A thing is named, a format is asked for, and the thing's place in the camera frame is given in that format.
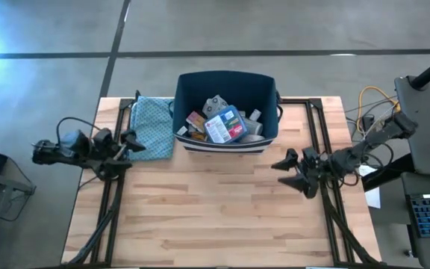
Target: black cable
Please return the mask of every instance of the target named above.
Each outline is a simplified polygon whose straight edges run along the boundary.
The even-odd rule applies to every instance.
[[[376,176],[372,177],[370,179],[370,181],[378,178],[379,176],[381,176],[386,170],[390,170],[390,168],[387,168],[387,166],[389,166],[393,162],[393,159],[394,159],[394,150],[393,150],[393,148],[391,146],[389,146],[388,144],[386,144],[386,143],[380,143],[380,144],[383,145],[383,146],[385,146],[389,150],[389,153],[390,153],[389,161],[387,162],[387,164],[382,164],[382,162],[381,162],[381,160],[379,158],[375,157],[372,154],[364,153],[364,155],[368,155],[370,157],[374,157],[374,159],[378,163],[380,163],[380,165],[381,165],[380,168],[378,168],[378,169],[381,169],[381,172],[379,174],[377,174]]]
[[[21,197],[26,197],[27,194],[21,194],[18,195],[14,198],[12,198],[11,200],[9,200],[9,206],[4,210],[4,213],[6,214],[12,207],[13,207],[13,202],[16,201],[17,199],[21,198]]]
[[[22,176],[26,179],[26,181],[29,182],[29,184],[31,184],[32,191],[29,194],[29,196],[33,195],[34,191],[36,190],[36,188],[34,187],[34,183],[28,178],[28,176],[26,176],[26,174],[24,172],[22,172],[21,167],[19,167],[19,165],[16,163],[16,161],[14,161],[13,158],[11,158],[10,156],[8,156],[7,158],[9,158],[13,162],[13,164],[16,165],[16,168],[19,170],[19,172],[22,174]]]
[[[56,125],[56,135],[57,135],[57,145],[58,146],[60,144],[59,126],[65,120],[77,120],[78,122],[86,123],[87,125],[92,126],[93,128],[98,129],[99,131],[101,130],[99,127],[97,127],[97,126],[93,125],[92,123],[89,123],[88,121],[85,121],[83,119],[79,119],[77,117],[64,117],[64,118],[60,119],[59,123],[57,123],[57,125]]]
[[[355,183],[348,183],[348,182],[346,182],[346,180],[343,178],[343,184],[345,184],[346,186],[349,186],[349,187],[354,187],[354,186],[356,186],[358,183],[359,183],[359,180],[361,179],[361,177],[359,176],[359,174],[358,174],[358,172],[354,172],[354,174],[355,174],[355,176],[356,176],[356,180],[355,180]]]
[[[363,114],[363,116],[361,116],[361,119],[362,119],[363,117],[367,116],[367,115],[368,115],[368,113],[369,113],[369,112],[371,112],[374,108],[377,108],[378,106],[380,106],[380,105],[382,105],[382,104],[385,104],[385,103],[387,103],[387,102],[391,102],[391,101],[390,101],[390,100],[384,100],[383,102],[379,102],[379,103],[375,104],[375,105],[374,105],[374,106],[372,106],[370,109],[368,109],[368,110]]]
[[[360,107],[356,107],[356,108],[353,108],[353,109],[349,109],[349,110],[347,110],[347,111],[344,111],[344,113],[348,113],[348,112],[351,112],[351,111],[355,111],[355,110],[357,110],[357,109],[359,109],[359,108],[365,108],[365,107],[367,107],[367,106],[374,105],[374,104],[378,104],[378,103],[380,103],[380,102],[384,102],[384,101],[387,101],[387,100],[388,100],[388,98],[384,98],[383,100],[379,100],[379,101],[376,101],[376,102],[367,103],[367,104],[362,105],[362,106],[360,106]]]
[[[372,114],[370,114],[370,112],[371,112],[374,108],[377,108],[378,106],[383,105],[383,104],[388,103],[388,102],[391,102],[391,101],[390,101],[389,99],[386,99],[386,100],[381,100],[380,102],[377,102],[374,106],[372,106],[370,109],[368,109],[366,112],[364,112],[364,114],[361,116],[361,118],[358,118],[358,119],[353,120],[353,121],[355,121],[355,122],[357,123],[357,122],[358,122],[358,120],[363,119],[363,117],[365,117],[365,116],[367,116],[367,115],[372,115]],[[358,127],[358,124],[356,124],[356,128],[355,128],[355,130],[354,130],[353,132],[351,132],[351,140],[354,138],[354,136],[355,136],[356,132],[358,131],[358,130],[357,130],[357,127]]]
[[[97,179],[97,176],[94,176],[93,178],[91,178],[91,179],[87,180],[86,182],[82,183],[82,184],[79,186],[78,191],[79,191],[79,190],[80,190],[84,185],[86,185],[87,183],[89,183],[89,182],[93,181],[94,179]]]
[[[17,215],[17,216],[15,216],[15,217],[14,217],[14,218],[12,218],[12,219],[7,219],[7,218],[5,218],[5,217],[1,217],[1,216],[0,216],[0,220],[4,220],[4,221],[7,221],[7,222],[13,222],[13,221],[17,220],[17,219],[19,218],[19,216],[21,215],[22,210],[24,209],[24,207],[26,207],[26,204],[28,203],[29,197],[31,197],[31,195],[27,195],[26,200],[25,200],[25,201],[24,201],[24,203],[22,204],[22,207],[21,207],[21,209],[19,210],[19,212],[18,212],[18,215]]]
[[[0,220],[5,220],[5,221],[8,221],[8,222],[13,222],[13,221],[15,221],[15,220],[17,220],[18,219],[18,217],[21,215],[21,213],[22,213],[22,210],[24,209],[24,207],[26,207],[26,204],[28,203],[28,200],[29,200],[29,197],[31,197],[31,196],[33,196],[33,194],[34,194],[34,192],[36,191],[36,186],[34,186],[34,184],[33,184],[33,182],[26,176],[26,174],[24,173],[24,172],[22,172],[22,170],[21,170],[21,167],[19,167],[19,165],[14,161],[14,159],[12,159],[11,157],[9,157],[8,156],[8,158],[14,163],[14,165],[16,165],[16,168],[19,170],[19,172],[22,174],[22,176],[24,176],[24,178],[29,182],[29,184],[31,184],[31,192],[29,193],[29,194],[27,194],[27,193],[25,193],[23,196],[26,196],[26,200],[24,201],[24,203],[22,204],[22,207],[21,207],[21,209],[19,210],[19,212],[18,212],[18,214],[17,214],[17,216],[15,216],[14,218],[12,218],[12,219],[7,219],[7,218],[5,218],[5,217],[1,217],[0,216]],[[11,199],[10,200],[10,207],[13,205],[13,201],[15,200],[15,199],[18,199],[18,198],[20,198],[20,196],[19,197],[14,197],[13,199]]]

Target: white paper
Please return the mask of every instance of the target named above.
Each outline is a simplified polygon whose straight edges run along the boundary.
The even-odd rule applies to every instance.
[[[187,132],[187,131],[188,131],[187,127],[182,126],[182,128],[180,128],[180,129],[178,130],[177,135],[184,135],[184,134],[185,134],[185,132]]]
[[[225,143],[231,139],[230,133],[228,133],[225,124],[223,124],[220,116],[215,116],[211,120],[204,123],[207,129],[208,135],[214,143]]]
[[[376,169],[367,165],[361,165],[359,167],[360,176],[365,176],[374,171],[376,171]],[[381,208],[381,196],[379,195],[379,188],[374,188],[371,191],[367,191],[364,193],[364,195],[366,196],[366,202],[368,206],[373,208]]]

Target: black metal frame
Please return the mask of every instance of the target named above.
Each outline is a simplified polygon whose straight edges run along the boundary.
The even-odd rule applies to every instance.
[[[137,98],[139,96],[139,93],[137,91],[136,98],[135,99],[121,99],[119,104],[119,113],[117,115],[117,121],[116,121],[116,128],[114,130],[114,137],[115,139],[119,139],[119,135],[122,130],[122,121],[124,118],[125,109],[131,108],[131,106],[137,101]],[[293,105],[304,105],[306,109],[306,114],[308,118],[308,127],[310,129],[310,136],[311,136],[311,143],[313,147],[315,148],[318,153],[320,153],[320,144],[318,142],[317,138],[317,130],[315,126],[315,120],[314,120],[314,114],[313,109],[317,110],[318,117],[320,120],[320,128],[321,128],[321,134],[323,143],[325,144],[325,151],[328,154],[332,153],[331,143],[329,140],[329,134],[328,134],[328,126],[326,125],[325,121],[325,115],[323,110],[323,103],[322,100],[319,98],[316,99],[281,99],[282,104],[293,104]],[[91,248],[84,249],[86,251],[92,252],[92,255],[90,257],[90,262],[87,264],[84,264],[84,259],[78,260],[78,262],[73,263],[70,262],[69,264],[62,264],[56,267],[51,267],[54,269],[62,269],[62,268],[111,268],[111,262],[112,262],[112,255],[113,255],[113,247],[115,243],[115,237],[116,237],[116,230],[117,230],[117,221],[119,218],[119,209],[120,209],[120,203],[122,202],[122,190],[124,188],[124,182],[125,182],[125,174],[120,175],[119,179],[117,180],[117,189],[115,196],[113,198],[113,203],[110,206],[109,212],[108,210],[108,200],[110,196],[110,187],[111,182],[105,182],[103,194],[102,194],[102,201],[101,206],[99,209],[99,219],[98,219],[98,226],[96,231],[93,233],[93,235],[90,238],[90,241],[96,241],[95,244],[92,245]],[[333,258],[333,268],[353,268],[353,269],[412,269],[407,267],[397,267],[397,266],[390,266],[390,265],[373,265],[369,263],[356,263],[354,259],[354,255],[352,252],[352,247],[349,244],[348,237],[342,233],[343,236],[343,244],[346,250],[346,259],[347,262],[342,262],[340,260],[340,253],[337,245],[336,240],[336,233],[334,230],[334,217],[337,219],[337,222],[345,223],[344,229],[347,228],[347,222],[346,222],[346,215],[344,212],[343,207],[343,200],[341,197],[340,188],[338,185],[333,184],[332,186],[333,194],[334,194],[334,201],[335,201],[335,207],[336,207],[336,213],[334,213],[334,207],[332,206],[331,200],[328,196],[328,186],[325,182],[320,182],[320,191],[322,194],[322,204],[323,204],[323,211],[325,212],[325,220],[326,220],[326,229],[328,232],[328,239],[330,243],[331,248],[331,256]],[[109,230],[109,236],[107,241],[107,248],[105,252],[105,259],[103,262],[98,262],[99,259],[99,252],[100,252],[100,237],[102,236],[105,228],[107,227],[109,221],[108,221],[108,215],[110,216],[110,230]],[[284,267],[284,268],[293,268],[293,269],[301,269],[301,268],[309,268],[309,267]]]

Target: patterned towel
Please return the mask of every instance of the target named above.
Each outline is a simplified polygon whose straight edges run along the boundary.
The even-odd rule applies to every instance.
[[[174,136],[169,106],[173,99],[139,96],[132,107],[131,129],[137,133],[137,142],[146,150],[128,151],[131,161],[168,159],[173,154]]]

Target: cable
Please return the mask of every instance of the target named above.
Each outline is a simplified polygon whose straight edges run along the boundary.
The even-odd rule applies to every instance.
[[[346,118],[347,120],[353,120],[354,121],[354,124],[356,124],[356,122],[358,121],[358,120],[362,120],[363,119],[363,117],[365,117],[365,116],[367,116],[367,115],[372,115],[372,114],[370,114],[370,112],[374,109],[374,108],[377,108],[378,106],[380,106],[380,105],[383,105],[383,104],[385,104],[385,103],[388,103],[388,102],[390,102],[390,100],[381,100],[380,102],[377,102],[376,104],[374,104],[374,106],[372,106],[370,109],[368,109],[364,114],[363,114],[363,116],[361,116],[361,118],[358,118],[358,119],[356,119],[356,120],[353,120],[353,119],[350,119],[350,118]],[[361,129],[361,134],[364,136],[364,130],[361,128],[361,126],[360,126],[360,129]],[[355,128],[354,130],[353,130],[353,132],[351,133],[351,140],[354,138],[354,136],[355,136],[355,134],[356,134],[356,132],[357,132],[358,130]]]
[[[359,180],[361,179],[361,177],[359,176],[358,172],[354,172],[355,176],[356,176],[356,181],[355,183],[348,183],[346,182],[346,180],[343,178],[343,184],[345,184],[346,186],[349,187],[354,187],[359,183]]]
[[[87,122],[87,121],[85,121],[85,120],[83,120],[83,119],[79,119],[79,118],[77,118],[77,117],[64,117],[64,118],[62,118],[62,119],[59,121],[59,123],[57,123],[57,125],[56,125],[56,135],[57,135],[57,145],[58,145],[58,146],[59,146],[59,144],[60,144],[59,126],[60,126],[60,124],[61,124],[63,121],[65,121],[65,120],[77,120],[78,122],[86,123],[87,125],[92,126],[93,128],[98,129],[99,131],[101,130],[99,127],[97,127],[97,126],[93,125],[92,123],[89,123],[89,122]]]
[[[25,200],[25,201],[24,201],[24,203],[22,204],[22,207],[21,207],[21,209],[19,210],[19,212],[18,212],[18,215],[17,215],[17,216],[15,216],[15,217],[14,217],[14,218],[12,218],[12,219],[7,219],[7,218],[5,218],[5,217],[1,217],[1,216],[0,216],[0,220],[4,220],[4,221],[7,221],[7,222],[13,222],[13,221],[17,220],[17,219],[19,218],[19,216],[21,215],[22,210],[24,209],[24,207],[26,207],[26,204],[28,203],[29,197],[31,197],[31,195],[27,195],[26,200]]]
[[[5,218],[5,217],[1,217],[0,216],[0,220],[4,220],[4,221],[8,221],[8,222],[13,222],[13,221],[15,221],[15,220],[17,220],[18,218],[19,218],[19,216],[21,215],[21,213],[22,213],[22,210],[24,209],[24,207],[26,207],[26,204],[28,203],[28,200],[29,200],[29,197],[31,197],[31,196],[33,196],[34,195],[34,192],[36,191],[36,186],[34,186],[34,184],[33,184],[33,182],[26,176],[26,174],[24,173],[24,172],[22,172],[22,170],[21,170],[21,167],[19,167],[19,165],[14,161],[14,159],[12,159],[11,157],[9,157],[8,156],[8,158],[14,163],[14,165],[16,165],[16,168],[19,170],[19,172],[22,174],[22,176],[24,176],[24,178],[29,182],[29,184],[31,184],[31,192],[29,193],[29,194],[24,194],[23,196],[26,196],[26,200],[24,201],[24,203],[22,204],[22,206],[21,206],[21,209],[19,210],[19,212],[18,212],[18,214],[17,214],[17,216],[15,216],[14,218],[12,218],[12,219],[8,219],[8,218]],[[18,198],[20,198],[21,196],[19,196],[19,197],[14,197],[13,199],[11,199],[10,200],[10,207],[13,205],[13,201],[15,200],[15,199],[18,199]]]
[[[82,183],[82,184],[79,186],[78,191],[79,191],[79,190],[80,190],[84,185],[86,185],[87,183],[89,183],[89,182],[93,181],[94,179],[97,179],[97,176],[94,176],[93,178],[91,178],[91,179],[87,180],[86,182]]]
[[[36,188],[34,187],[34,183],[28,178],[28,176],[26,176],[26,174],[24,172],[22,172],[21,167],[19,167],[19,165],[16,163],[16,161],[14,161],[13,158],[11,158],[10,156],[8,156],[7,158],[9,158],[13,162],[13,164],[16,165],[16,168],[19,170],[19,172],[22,174],[22,176],[29,182],[29,184],[31,184],[31,188],[33,190],[29,195],[33,195],[34,191],[36,190]]]
[[[389,98],[390,98],[390,99],[392,99],[392,98],[397,98],[397,96],[389,96]],[[365,105],[363,105],[363,106],[361,106],[361,107],[356,107],[356,108],[352,108],[352,109],[346,110],[346,111],[344,111],[344,113],[348,113],[348,112],[351,112],[351,111],[355,111],[355,110],[357,110],[357,109],[359,109],[359,108],[365,108],[365,107],[367,107],[367,106],[374,105],[374,104],[378,104],[378,103],[380,103],[380,102],[384,102],[384,101],[386,101],[386,99],[378,100],[378,101],[371,102],[371,103],[367,103],[367,104],[365,104]]]
[[[390,107],[388,110],[386,110],[379,118],[378,120],[376,120],[369,129],[367,129],[366,133],[364,134],[363,140],[364,138],[367,136],[367,134],[369,134],[371,132],[371,130],[373,130],[373,127],[380,122],[383,119],[383,116],[385,114],[387,114],[387,112],[389,112],[390,110],[394,110],[394,108],[398,105],[398,102],[396,102],[392,107]]]
[[[382,164],[381,160],[379,158],[377,158],[376,156],[366,153],[365,155],[374,158],[379,164],[380,167],[377,168],[378,170],[380,170],[379,174],[377,174],[376,176],[372,177],[370,180],[374,180],[375,178],[379,177],[380,175],[382,175],[386,170],[391,170],[390,168],[387,168],[387,166],[389,166],[394,159],[394,150],[391,146],[389,146],[387,143],[380,143],[380,145],[385,146],[389,152],[390,152],[390,157],[389,157],[389,161],[387,162],[387,164]]]
[[[382,94],[387,100],[391,101],[394,106],[396,107],[397,111],[401,111],[401,108],[398,106],[398,103],[395,102],[394,100],[392,100],[383,90],[381,90],[378,87],[375,86],[366,86],[360,93],[359,93],[359,97],[358,97],[358,120],[356,121],[356,129],[358,130],[358,132],[361,131],[360,127],[359,127],[359,121],[361,118],[361,106],[363,105],[363,95],[367,90],[377,90],[380,94]]]
[[[355,125],[355,128],[354,128],[354,130],[352,131],[352,133],[351,133],[351,140],[352,140],[352,138],[355,136],[355,134],[356,134],[356,121],[355,120],[353,120],[353,119],[350,119],[350,118],[348,118],[348,117],[346,117],[346,121],[347,121],[347,123],[352,123],[352,124],[354,124]]]

